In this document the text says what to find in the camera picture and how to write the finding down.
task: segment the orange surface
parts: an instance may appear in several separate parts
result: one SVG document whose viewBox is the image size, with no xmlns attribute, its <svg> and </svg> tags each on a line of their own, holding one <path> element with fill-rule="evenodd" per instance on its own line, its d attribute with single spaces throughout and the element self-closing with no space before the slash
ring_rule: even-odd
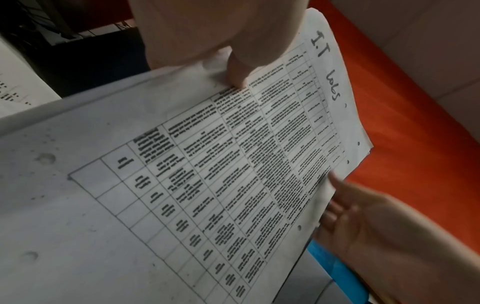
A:
<svg viewBox="0 0 480 304">
<path fill-rule="evenodd" d="M 480 145 L 327 0 L 371 154 L 347 178 L 389 193 L 480 253 Z"/>
</svg>

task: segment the grey surface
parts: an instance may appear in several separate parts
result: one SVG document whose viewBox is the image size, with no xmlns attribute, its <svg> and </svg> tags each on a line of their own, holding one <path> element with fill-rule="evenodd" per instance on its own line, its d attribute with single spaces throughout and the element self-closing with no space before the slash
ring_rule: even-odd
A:
<svg viewBox="0 0 480 304">
<path fill-rule="evenodd" d="M 314 304 L 331 281 L 329 274 L 305 250 L 278 292 L 274 304 Z"/>
<path fill-rule="evenodd" d="M 352 304 L 340 287 L 332 282 L 326 287 L 315 304 Z"/>
</svg>

